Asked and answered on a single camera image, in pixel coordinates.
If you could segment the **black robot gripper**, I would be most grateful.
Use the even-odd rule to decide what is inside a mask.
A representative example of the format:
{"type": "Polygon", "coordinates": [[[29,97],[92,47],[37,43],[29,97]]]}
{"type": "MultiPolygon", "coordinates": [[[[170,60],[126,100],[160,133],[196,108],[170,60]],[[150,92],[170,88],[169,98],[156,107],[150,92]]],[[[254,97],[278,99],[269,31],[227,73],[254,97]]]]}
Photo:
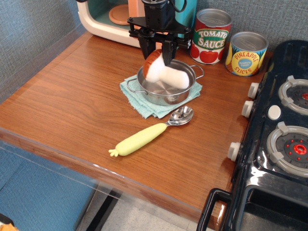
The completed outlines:
{"type": "Polygon", "coordinates": [[[144,59],[156,50],[156,43],[162,44],[165,66],[175,58],[178,47],[189,48],[191,29],[176,20],[176,13],[187,7],[185,0],[177,5],[175,0],[143,0],[145,16],[129,17],[129,35],[139,40],[144,59]]]}

